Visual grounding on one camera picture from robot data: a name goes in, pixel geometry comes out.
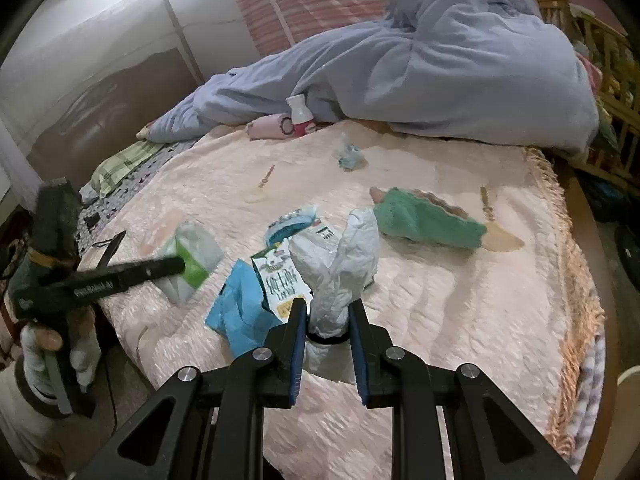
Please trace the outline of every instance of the green cloth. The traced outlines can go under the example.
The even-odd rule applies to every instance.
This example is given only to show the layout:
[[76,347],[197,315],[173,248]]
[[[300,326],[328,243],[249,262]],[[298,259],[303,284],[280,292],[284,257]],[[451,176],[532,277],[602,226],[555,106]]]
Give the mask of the green cloth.
[[397,187],[387,192],[374,213],[381,232],[415,242],[477,249],[486,232],[484,224],[460,218]]
[[116,189],[120,181],[151,155],[162,148],[162,144],[139,140],[119,153],[104,160],[95,169],[90,184],[100,198],[106,197]]

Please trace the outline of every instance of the green towel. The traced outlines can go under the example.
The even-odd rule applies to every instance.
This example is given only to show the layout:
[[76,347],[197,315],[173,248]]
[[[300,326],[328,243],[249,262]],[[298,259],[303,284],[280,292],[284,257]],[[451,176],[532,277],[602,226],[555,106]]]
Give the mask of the green towel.
[[477,249],[486,232],[484,224],[460,218],[397,187],[387,192],[374,212],[384,234],[415,242]]

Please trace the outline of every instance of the label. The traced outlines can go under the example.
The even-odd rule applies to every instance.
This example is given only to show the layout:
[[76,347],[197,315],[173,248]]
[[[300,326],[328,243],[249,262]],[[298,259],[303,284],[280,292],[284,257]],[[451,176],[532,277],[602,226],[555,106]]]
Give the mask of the label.
[[181,274],[183,280],[197,290],[204,280],[209,277],[209,271],[200,265],[191,255],[187,248],[182,245],[178,238],[175,239],[175,254],[184,260],[184,272]]
[[308,134],[312,134],[318,127],[314,120],[305,121],[304,123],[294,124],[293,133],[296,137],[303,137]]
[[253,257],[252,260],[260,273],[269,308],[279,320],[287,322],[291,305],[296,298],[306,301],[306,312],[309,312],[311,289],[306,286],[291,260],[288,238],[279,247],[269,250],[264,256]]
[[106,281],[106,282],[98,282],[98,283],[91,283],[89,285],[85,285],[85,286],[81,286],[80,288],[76,288],[74,290],[74,295],[76,298],[79,298],[80,300],[82,298],[87,297],[88,295],[91,294],[96,294],[96,293],[103,293],[106,292],[108,290],[113,290],[114,286],[113,283],[111,281]]

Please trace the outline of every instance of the small white bottle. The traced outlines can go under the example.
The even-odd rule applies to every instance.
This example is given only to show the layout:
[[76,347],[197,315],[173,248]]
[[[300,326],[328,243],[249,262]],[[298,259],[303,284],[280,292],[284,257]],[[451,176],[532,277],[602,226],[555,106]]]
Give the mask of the small white bottle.
[[304,94],[292,95],[287,98],[287,104],[291,107],[291,121],[293,122],[293,134],[295,137],[312,134],[318,129],[314,121],[314,115],[306,107]]

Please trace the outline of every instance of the patterned sheet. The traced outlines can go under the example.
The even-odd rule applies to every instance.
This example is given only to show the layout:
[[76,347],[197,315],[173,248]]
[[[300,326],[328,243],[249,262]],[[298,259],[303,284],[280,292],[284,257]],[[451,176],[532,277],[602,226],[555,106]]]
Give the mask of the patterned sheet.
[[[125,178],[113,193],[85,208],[78,222],[80,254],[82,255],[91,244],[101,240],[100,232],[102,229],[131,198],[151,181],[163,164],[175,155],[188,150],[195,142],[196,140],[187,140],[164,146]],[[100,215],[100,219],[89,230],[84,219],[94,214]],[[580,368],[577,404],[568,428],[568,433],[575,437],[575,451],[568,459],[569,465],[575,472],[580,468],[598,415],[605,364],[605,337],[604,334],[598,334]]]
[[85,207],[80,213],[78,234],[76,234],[80,256],[91,244],[100,241],[100,232],[104,227],[137,192],[146,186],[164,163],[175,155],[188,150],[195,143],[196,139],[193,139],[163,146],[125,177],[111,194]]

